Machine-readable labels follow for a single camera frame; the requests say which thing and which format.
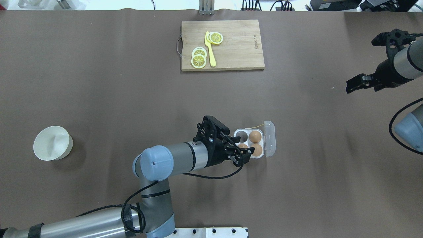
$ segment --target white background surface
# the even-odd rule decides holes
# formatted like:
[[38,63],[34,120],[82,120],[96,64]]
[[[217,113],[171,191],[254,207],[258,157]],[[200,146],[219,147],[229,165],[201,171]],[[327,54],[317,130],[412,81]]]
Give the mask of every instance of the white background surface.
[[[137,10],[153,10],[153,3],[151,0],[67,0],[74,10],[119,10],[123,8],[133,8]],[[27,10],[18,6],[19,0],[0,0],[8,10]],[[198,0],[154,0],[156,10],[184,10],[184,9],[198,9]],[[310,5],[310,0],[290,0],[296,11],[306,11],[305,5]],[[261,8],[264,11],[270,10],[274,3],[273,0],[261,0]],[[423,7],[423,0],[417,2]],[[232,10],[240,10],[242,7],[242,0],[215,0],[215,10],[226,8]],[[275,4],[275,7],[280,7],[280,3]],[[57,4],[56,0],[49,0],[48,6],[45,10],[62,10]],[[421,12],[417,7],[412,7],[409,12]]]

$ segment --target yellow string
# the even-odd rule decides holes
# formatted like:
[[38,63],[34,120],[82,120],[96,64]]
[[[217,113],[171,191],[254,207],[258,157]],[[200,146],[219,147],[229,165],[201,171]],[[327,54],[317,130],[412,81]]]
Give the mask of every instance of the yellow string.
[[264,126],[264,124],[261,124],[261,125],[256,126],[256,127],[252,127],[251,129],[258,128],[258,127],[261,127],[261,126]]

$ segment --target egg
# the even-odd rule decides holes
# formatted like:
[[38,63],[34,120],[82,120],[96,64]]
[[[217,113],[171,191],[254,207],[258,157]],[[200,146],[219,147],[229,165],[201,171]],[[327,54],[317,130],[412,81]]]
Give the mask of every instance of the egg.
[[244,143],[240,143],[240,144],[238,145],[238,147],[239,147],[239,148],[244,148],[244,149],[248,148],[248,146],[247,146],[246,144],[244,144]]
[[235,136],[239,136],[241,137],[241,140],[239,142],[246,142],[248,139],[248,135],[245,131],[240,130],[239,132],[236,133]]
[[263,153],[263,147],[261,147],[261,145],[253,144],[251,147],[255,148],[253,156],[258,157]]
[[261,140],[261,134],[258,130],[253,130],[249,135],[250,141],[253,143],[258,143]]

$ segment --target white bowl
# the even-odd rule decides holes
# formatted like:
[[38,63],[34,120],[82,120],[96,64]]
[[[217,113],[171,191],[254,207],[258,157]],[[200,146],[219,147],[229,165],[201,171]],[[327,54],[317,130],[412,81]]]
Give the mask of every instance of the white bowl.
[[66,157],[74,142],[69,133],[59,126],[42,130],[34,140],[34,153],[43,161],[60,160]]

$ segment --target brown table surface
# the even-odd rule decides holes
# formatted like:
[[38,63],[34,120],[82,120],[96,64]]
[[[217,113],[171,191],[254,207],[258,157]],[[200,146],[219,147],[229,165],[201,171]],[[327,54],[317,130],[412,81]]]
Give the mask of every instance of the brown table surface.
[[[181,22],[259,19],[264,71],[180,71]],[[232,131],[264,120],[277,151],[236,176],[170,179],[177,227],[244,226],[250,237],[422,237],[423,160],[390,138],[423,81],[345,93],[373,73],[380,32],[421,32],[420,13],[0,11],[0,222],[52,223],[122,203],[145,148],[191,140],[213,115]],[[60,125],[65,159],[33,140]],[[204,169],[226,175],[230,162]]]

